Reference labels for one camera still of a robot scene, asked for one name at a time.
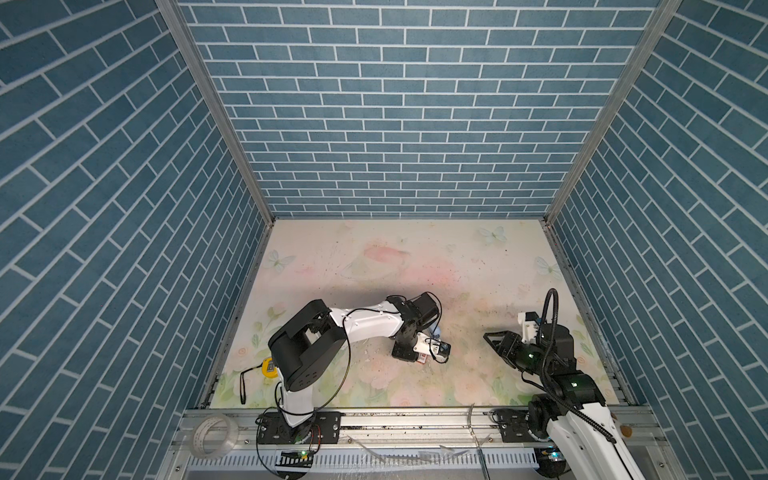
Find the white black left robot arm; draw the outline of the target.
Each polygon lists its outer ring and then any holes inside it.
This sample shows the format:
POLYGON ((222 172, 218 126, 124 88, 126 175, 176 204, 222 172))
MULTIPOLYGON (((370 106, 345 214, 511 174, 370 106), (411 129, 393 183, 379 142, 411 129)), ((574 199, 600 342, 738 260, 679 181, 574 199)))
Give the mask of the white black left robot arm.
POLYGON ((276 408, 283 421, 295 428, 313 418, 319 407, 312 386, 343 346, 388 338, 395 359, 447 362, 451 345, 441 338, 441 319, 442 304, 430 292, 414 298, 389 295, 376 305, 351 309, 330 308, 320 299, 309 302, 268 341, 279 379, 276 408))

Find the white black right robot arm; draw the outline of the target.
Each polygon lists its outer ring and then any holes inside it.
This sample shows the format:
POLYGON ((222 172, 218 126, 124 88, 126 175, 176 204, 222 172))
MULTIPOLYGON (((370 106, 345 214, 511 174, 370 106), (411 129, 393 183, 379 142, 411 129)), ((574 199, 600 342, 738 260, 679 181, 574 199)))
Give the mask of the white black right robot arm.
POLYGON ((573 337, 554 322, 524 321, 523 331, 489 332, 483 339, 521 374, 535 374, 541 393, 528 403, 529 435, 550 442, 536 452, 537 473, 558 479, 643 479, 591 376, 577 368, 573 337))

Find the green circuit board right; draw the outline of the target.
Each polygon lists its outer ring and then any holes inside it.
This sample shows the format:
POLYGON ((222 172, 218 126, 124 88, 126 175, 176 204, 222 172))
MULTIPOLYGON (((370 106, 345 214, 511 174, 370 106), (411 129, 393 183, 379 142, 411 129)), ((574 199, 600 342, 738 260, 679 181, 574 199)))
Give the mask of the green circuit board right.
POLYGON ((563 454, 554 447, 534 450, 538 467, 536 473, 546 479, 559 479, 569 473, 567 461, 563 454))

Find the green circuit board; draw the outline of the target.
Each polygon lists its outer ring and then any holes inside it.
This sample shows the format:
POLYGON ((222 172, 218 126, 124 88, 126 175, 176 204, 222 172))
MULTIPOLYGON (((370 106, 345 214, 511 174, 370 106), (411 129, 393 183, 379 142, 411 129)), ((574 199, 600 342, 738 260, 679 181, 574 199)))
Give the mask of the green circuit board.
POLYGON ((567 461, 563 454, 554 447, 534 450, 538 467, 536 473, 546 479, 559 479, 569 473, 567 461))
POLYGON ((281 452, 276 459, 277 470, 310 469, 314 464, 314 454, 308 451, 281 452))

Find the yellow tape measure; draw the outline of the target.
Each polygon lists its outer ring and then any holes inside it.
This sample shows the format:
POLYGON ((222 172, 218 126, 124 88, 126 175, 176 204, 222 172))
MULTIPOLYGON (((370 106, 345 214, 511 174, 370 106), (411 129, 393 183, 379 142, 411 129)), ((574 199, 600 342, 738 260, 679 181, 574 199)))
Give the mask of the yellow tape measure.
POLYGON ((271 357, 265 359, 261 364, 261 373, 265 378, 274 379, 278 377, 278 369, 271 357))

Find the green circuit board left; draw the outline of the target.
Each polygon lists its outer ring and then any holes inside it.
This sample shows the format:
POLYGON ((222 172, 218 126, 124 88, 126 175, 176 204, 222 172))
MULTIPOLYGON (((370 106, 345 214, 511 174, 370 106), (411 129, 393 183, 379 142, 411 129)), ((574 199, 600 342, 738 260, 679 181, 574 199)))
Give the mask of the green circuit board left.
POLYGON ((281 452, 276 459, 277 470, 310 469, 314 464, 314 454, 308 451, 281 452))

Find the clear tape roll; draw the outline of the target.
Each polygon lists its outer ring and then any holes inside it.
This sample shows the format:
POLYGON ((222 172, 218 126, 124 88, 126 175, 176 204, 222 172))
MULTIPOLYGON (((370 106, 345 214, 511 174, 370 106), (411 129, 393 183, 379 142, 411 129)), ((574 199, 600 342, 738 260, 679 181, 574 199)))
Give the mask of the clear tape roll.
POLYGON ((218 460, 228 455, 237 445, 239 426, 224 414, 204 418, 192 432, 191 454, 202 460, 218 460))

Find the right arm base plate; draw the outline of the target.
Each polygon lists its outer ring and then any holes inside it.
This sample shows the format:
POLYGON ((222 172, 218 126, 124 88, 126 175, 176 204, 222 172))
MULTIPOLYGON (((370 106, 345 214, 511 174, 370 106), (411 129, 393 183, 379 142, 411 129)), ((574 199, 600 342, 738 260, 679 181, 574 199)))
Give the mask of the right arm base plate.
POLYGON ((489 417, 498 429, 503 443, 538 442, 530 432, 527 409, 497 408, 490 411, 489 417))

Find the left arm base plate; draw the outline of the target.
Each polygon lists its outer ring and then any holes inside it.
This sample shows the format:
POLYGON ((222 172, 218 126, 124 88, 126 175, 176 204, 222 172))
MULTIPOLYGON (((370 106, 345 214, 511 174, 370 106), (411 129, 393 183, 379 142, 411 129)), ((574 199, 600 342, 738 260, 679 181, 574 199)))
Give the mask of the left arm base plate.
POLYGON ((258 420, 257 440, 265 445, 337 444, 341 419, 341 412, 320 411, 298 426, 291 427, 282 413, 265 411, 258 420))

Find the aluminium front rail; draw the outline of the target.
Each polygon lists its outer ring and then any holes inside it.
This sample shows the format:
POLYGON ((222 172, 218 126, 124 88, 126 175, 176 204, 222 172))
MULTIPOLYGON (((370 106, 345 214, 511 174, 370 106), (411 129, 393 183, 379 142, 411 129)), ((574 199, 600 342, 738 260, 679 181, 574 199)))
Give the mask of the aluminium front rail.
MULTIPOLYGON (((320 446, 356 446, 359 442, 374 447, 459 447, 473 444, 476 438, 481 445, 546 445, 545 442, 503 443, 498 429, 490 420, 489 413, 497 408, 528 407, 393 407, 393 408, 333 408, 327 411, 342 413, 341 429, 337 444, 320 446)), ((611 414, 628 447, 666 445, 667 441, 650 407, 611 406, 611 414)), ((233 418, 239 426, 239 439, 235 448, 255 448, 258 443, 259 409, 187 410, 181 420, 171 448, 190 449, 192 432, 206 417, 224 414, 233 418)))

